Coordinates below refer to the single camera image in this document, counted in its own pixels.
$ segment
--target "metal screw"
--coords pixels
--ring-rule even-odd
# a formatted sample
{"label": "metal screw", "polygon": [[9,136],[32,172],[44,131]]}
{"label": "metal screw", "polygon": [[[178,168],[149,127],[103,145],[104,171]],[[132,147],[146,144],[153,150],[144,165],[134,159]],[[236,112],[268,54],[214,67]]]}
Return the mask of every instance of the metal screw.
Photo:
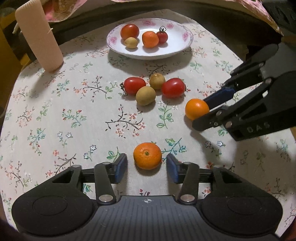
{"label": "metal screw", "polygon": [[269,85],[271,82],[272,82],[272,79],[271,79],[271,78],[268,78],[268,79],[265,80],[265,83],[268,84],[268,85]]}
{"label": "metal screw", "polygon": [[222,110],[217,111],[216,116],[221,115],[221,113],[222,113]]}
{"label": "metal screw", "polygon": [[184,202],[192,202],[194,201],[195,197],[190,194],[184,194],[180,197],[180,199]]}
{"label": "metal screw", "polygon": [[231,121],[228,121],[226,124],[225,124],[225,128],[228,129],[232,126],[232,122]]}
{"label": "metal screw", "polygon": [[109,195],[109,194],[104,194],[99,196],[99,200],[102,202],[110,202],[113,200],[113,196]]}

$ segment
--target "pink rose pattern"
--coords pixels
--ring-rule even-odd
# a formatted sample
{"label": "pink rose pattern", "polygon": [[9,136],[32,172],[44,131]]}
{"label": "pink rose pattern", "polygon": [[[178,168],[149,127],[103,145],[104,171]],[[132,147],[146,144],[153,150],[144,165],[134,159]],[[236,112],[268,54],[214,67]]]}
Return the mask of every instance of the pink rose pattern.
{"label": "pink rose pattern", "polygon": [[144,26],[155,26],[156,23],[154,23],[151,19],[143,21]]}
{"label": "pink rose pattern", "polygon": [[173,25],[172,23],[168,23],[168,24],[167,24],[167,28],[168,28],[168,29],[173,29],[173,27],[174,27],[174,25]]}
{"label": "pink rose pattern", "polygon": [[183,38],[184,42],[187,41],[188,36],[189,36],[189,33],[187,31],[185,33],[183,33],[182,38]]}

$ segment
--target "floral tablecloth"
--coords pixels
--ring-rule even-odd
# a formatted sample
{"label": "floral tablecloth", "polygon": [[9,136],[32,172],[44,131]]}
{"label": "floral tablecloth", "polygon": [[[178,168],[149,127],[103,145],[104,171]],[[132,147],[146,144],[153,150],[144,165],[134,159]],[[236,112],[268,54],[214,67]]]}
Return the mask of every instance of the floral tablecloth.
{"label": "floral tablecloth", "polygon": [[[188,27],[194,34],[191,47],[168,59],[139,61],[106,46],[108,32],[120,23],[155,17]],[[167,28],[169,34],[173,24]],[[296,148],[290,130],[235,142],[223,127],[199,133],[184,118],[188,100],[218,90],[241,63],[201,25],[170,10],[154,11],[91,31],[64,43],[61,50],[64,64],[59,70],[46,73],[38,62],[32,63],[19,75],[9,100],[1,132],[0,190],[10,224],[12,204],[24,192],[73,164],[92,168],[114,161],[120,153],[127,154],[128,169],[113,186],[117,196],[177,195],[180,185],[169,182],[164,165],[172,153],[201,168],[223,165],[278,198],[284,209],[278,235],[292,222]],[[167,80],[183,79],[184,97],[168,100],[158,93],[154,104],[140,107],[134,97],[123,95],[119,84],[126,78],[138,76],[149,83],[156,72]],[[236,93],[229,104],[253,88]],[[148,172],[134,166],[133,150],[142,142],[160,147],[160,168]],[[84,185],[83,191],[95,197],[94,185]],[[200,184],[200,198],[209,192],[208,184]]]}

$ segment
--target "mandarin orange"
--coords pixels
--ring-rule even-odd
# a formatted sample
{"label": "mandarin orange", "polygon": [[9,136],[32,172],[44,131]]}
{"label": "mandarin orange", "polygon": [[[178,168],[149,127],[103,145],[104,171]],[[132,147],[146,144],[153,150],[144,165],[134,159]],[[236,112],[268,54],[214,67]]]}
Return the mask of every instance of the mandarin orange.
{"label": "mandarin orange", "polygon": [[143,45],[146,48],[153,48],[158,45],[159,39],[157,34],[153,31],[147,31],[142,34]]}
{"label": "mandarin orange", "polygon": [[161,150],[151,142],[139,144],[133,151],[136,165],[145,170],[152,170],[161,163]]}

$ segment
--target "tomato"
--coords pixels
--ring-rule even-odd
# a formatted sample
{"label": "tomato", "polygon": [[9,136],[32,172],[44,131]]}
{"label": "tomato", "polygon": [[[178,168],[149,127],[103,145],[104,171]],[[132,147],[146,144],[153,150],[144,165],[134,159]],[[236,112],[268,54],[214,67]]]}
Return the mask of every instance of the tomato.
{"label": "tomato", "polygon": [[191,99],[185,106],[185,115],[192,121],[207,114],[209,111],[209,106],[201,99]]}
{"label": "tomato", "polygon": [[168,99],[177,98],[183,95],[186,90],[184,82],[179,78],[172,78],[164,82],[161,87],[161,92]]}
{"label": "tomato", "polygon": [[139,28],[136,25],[131,23],[125,25],[120,31],[120,36],[124,40],[126,40],[129,37],[133,37],[136,39],[139,36],[139,34],[140,34]]}
{"label": "tomato", "polygon": [[160,44],[164,44],[168,40],[168,34],[165,32],[165,26],[161,26],[159,32],[156,33]]}
{"label": "tomato", "polygon": [[146,86],[146,82],[139,77],[129,77],[120,86],[127,94],[136,95],[139,89]]}

